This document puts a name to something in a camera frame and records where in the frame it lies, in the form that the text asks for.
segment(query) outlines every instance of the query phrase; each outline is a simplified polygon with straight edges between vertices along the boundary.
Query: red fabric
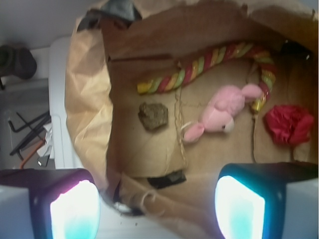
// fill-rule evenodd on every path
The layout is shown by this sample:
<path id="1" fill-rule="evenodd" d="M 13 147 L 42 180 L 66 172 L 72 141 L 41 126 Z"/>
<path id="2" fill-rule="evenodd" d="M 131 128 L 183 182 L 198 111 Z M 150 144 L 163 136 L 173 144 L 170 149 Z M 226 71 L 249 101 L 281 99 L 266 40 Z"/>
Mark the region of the red fabric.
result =
<path id="1" fill-rule="evenodd" d="M 274 143 L 297 145 L 309 141 L 314 117 L 299 106 L 275 106 L 265 115 Z"/>

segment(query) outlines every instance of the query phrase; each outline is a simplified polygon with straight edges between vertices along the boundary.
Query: striped rope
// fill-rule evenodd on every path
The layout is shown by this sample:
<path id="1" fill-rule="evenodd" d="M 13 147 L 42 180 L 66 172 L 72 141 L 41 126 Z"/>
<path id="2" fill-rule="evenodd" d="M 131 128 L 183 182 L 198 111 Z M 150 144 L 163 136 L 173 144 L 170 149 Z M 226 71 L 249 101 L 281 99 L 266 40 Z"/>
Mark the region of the striped rope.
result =
<path id="1" fill-rule="evenodd" d="M 139 83 L 137 85 L 138 93 L 154 94 L 172 91 L 190 84 L 198 75 L 215 65 L 237 58 L 254 59 L 261 69 L 259 86 L 263 95 L 252 104 L 252 109 L 258 113 L 270 97 L 273 84 L 276 81 L 276 67 L 269 51 L 253 43 L 241 42 L 215 48 L 171 76 L 158 77 L 148 82 Z"/>

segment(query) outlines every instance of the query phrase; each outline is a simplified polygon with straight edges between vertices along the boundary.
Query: light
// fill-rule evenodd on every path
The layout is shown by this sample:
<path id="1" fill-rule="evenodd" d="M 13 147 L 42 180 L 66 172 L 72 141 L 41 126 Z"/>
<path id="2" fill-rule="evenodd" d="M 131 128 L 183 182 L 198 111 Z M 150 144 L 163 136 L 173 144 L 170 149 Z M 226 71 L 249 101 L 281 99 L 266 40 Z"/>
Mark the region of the light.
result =
<path id="1" fill-rule="evenodd" d="M 96 186 L 84 180 L 50 204 L 54 239 L 93 239 L 100 220 Z"/>
<path id="2" fill-rule="evenodd" d="M 231 176 L 221 177 L 215 190 L 219 228 L 226 239 L 261 239 L 265 199 Z"/>

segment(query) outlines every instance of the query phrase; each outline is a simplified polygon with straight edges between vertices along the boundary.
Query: cardboard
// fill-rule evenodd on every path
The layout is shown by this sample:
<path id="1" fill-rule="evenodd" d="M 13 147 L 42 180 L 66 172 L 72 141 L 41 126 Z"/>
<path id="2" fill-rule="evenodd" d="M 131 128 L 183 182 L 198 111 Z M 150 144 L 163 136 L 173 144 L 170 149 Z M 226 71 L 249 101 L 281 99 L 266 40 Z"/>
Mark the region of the cardboard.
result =
<path id="1" fill-rule="evenodd" d="M 318 163 L 318 15 L 296 1 L 136 0 L 143 20 L 118 29 L 74 32 L 66 71 L 65 106 L 72 142 L 101 191 L 120 198 L 185 238 L 221 238 L 214 212 L 220 169 L 230 162 Z M 230 134 L 181 142 L 181 126 L 197 120 L 223 85 L 258 82 L 252 62 L 233 60 L 192 84 L 164 95 L 139 96 L 137 82 L 171 74 L 215 46 L 253 41 L 274 52 L 294 40 L 314 53 L 310 60 L 274 54 L 278 67 L 271 99 L 254 125 L 247 106 Z M 168 126 L 149 133 L 138 119 L 142 102 L 168 108 Z M 293 150 L 274 145 L 263 116 L 274 105 L 297 104 L 316 116 L 310 142 Z M 187 181 L 160 190 L 147 177 L 183 169 Z"/>

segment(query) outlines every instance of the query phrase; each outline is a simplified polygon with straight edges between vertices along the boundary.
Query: pink stuffed animal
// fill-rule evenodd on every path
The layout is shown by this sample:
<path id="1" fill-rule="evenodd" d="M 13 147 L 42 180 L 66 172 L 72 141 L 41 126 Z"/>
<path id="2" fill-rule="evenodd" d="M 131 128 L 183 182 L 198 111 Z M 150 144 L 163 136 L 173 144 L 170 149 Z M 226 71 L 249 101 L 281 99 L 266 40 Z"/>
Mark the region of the pink stuffed animal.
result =
<path id="1" fill-rule="evenodd" d="M 199 122 L 184 134 L 184 142 L 195 142 L 206 132 L 230 132 L 234 128 L 234 117 L 251 102 L 262 95 L 257 85 L 248 84 L 243 89 L 236 86 L 222 87 L 209 101 Z"/>

